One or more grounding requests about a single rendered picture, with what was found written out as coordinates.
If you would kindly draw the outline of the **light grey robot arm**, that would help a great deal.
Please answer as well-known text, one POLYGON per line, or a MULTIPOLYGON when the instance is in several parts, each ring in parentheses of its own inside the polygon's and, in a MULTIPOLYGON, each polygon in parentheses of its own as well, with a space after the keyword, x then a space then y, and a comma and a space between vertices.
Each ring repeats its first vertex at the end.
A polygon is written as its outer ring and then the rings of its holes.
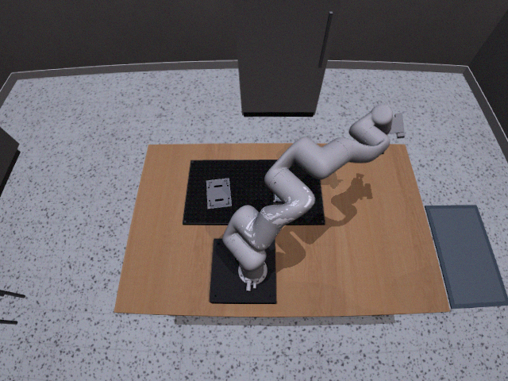
POLYGON ((358 142, 338 137, 320 147, 309 137, 295 141, 264 177, 266 186, 286 204, 265 206, 260 212, 253 206, 245 205, 231 217, 222 240, 239 262, 238 273, 241 280, 247 283, 246 291, 251 291, 253 283, 256 289, 256 284, 265 279, 265 249, 282 227, 301 217, 315 203, 313 192, 289 168, 296 163, 313 178, 325 179, 347 162, 371 162, 389 147, 391 141, 386 134, 396 133, 397 139, 405 137, 402 113, 393 117, 389 106, 377 105, 355 121, 348 132, 358 142))

